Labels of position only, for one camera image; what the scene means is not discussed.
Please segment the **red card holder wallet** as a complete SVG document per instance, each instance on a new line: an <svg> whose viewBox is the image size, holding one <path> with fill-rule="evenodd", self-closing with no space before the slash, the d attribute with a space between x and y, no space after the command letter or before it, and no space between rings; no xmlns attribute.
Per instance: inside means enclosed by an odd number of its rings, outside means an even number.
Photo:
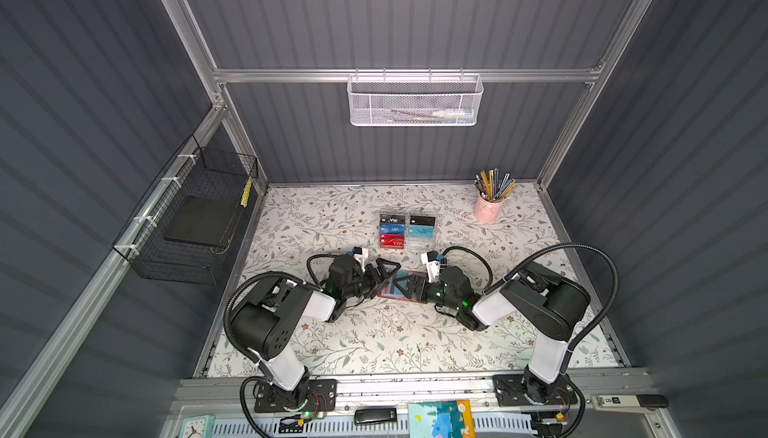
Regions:
<svg viewBox="0 0 768 438"><path fill-rule="evenodd" d="M399 270L378 293L380 298L418 302L423 286L428 281L424 272Z"/></svg>

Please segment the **clear plastic organizer box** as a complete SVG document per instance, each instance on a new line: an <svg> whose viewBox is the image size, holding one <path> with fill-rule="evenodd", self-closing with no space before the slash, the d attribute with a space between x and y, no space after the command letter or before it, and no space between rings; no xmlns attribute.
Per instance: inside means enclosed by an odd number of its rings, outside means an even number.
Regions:
<svg viewBox="0 0 768 438"><path fill-rule="evenodd" d="M426 225L434 228L431 239L415 239L408 236L412 225ZM385 209L379 213L378 244L383 249L428 251L436 243L437 215L428 211L408 212L401 209Z"/></svg>

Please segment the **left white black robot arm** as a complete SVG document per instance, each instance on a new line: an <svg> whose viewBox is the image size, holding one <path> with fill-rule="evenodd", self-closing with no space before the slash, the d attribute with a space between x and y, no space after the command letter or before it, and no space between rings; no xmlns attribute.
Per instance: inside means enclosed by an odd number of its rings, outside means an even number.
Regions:
<svg viewBox="0 0 768 438"><path fill-rule="evenodd" d="M401 268L383 258L369 262L364 248L312 255L306 265L307 281L283 271L248 278L223 313L229 343L258 366L267 383L283 392L294 392L308 381L309 372L290 345L299 322L336 321L349 300L375 297Z"/></svg>

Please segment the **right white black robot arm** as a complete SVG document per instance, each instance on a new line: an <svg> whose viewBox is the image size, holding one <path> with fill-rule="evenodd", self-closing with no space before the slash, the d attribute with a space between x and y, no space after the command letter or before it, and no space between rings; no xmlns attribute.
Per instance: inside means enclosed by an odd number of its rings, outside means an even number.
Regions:
<svg viewBox="0 0 768 438"><path fill-rule="evenodd" d="M432 304L471 331L483 331L517 312L536 329L526 366L530 385L551 386L565 374L569 342L591 297L578 283L531 262L488 293L478 293L457 266L425 274L396 275L390 286L407 301Z"/></svg>

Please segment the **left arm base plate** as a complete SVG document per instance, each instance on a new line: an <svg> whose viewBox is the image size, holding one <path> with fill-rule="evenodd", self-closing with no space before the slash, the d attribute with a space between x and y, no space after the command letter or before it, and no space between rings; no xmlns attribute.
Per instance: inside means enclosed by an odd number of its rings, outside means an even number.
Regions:
<svg viewBox="0 0 768 438"><path fill-rule="evenodd" d="M277 385L259 379L252 396L256 413L329 412L336 406L338 381L334 379L307 379L296 389L286 391Z"/></svg>

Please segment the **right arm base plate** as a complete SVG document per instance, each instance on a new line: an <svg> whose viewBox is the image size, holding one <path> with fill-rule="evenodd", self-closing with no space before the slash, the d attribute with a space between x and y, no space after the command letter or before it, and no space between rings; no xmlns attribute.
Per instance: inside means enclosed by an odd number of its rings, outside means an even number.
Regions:
<svg viewBox="0 0 768 438"><path fill-rule="evenodd" d="M498 404L503 407L564 405L578 403L573 385L566 375L559 375L553 383L546 383L535 375L497 374L492 377Z"/></svg>

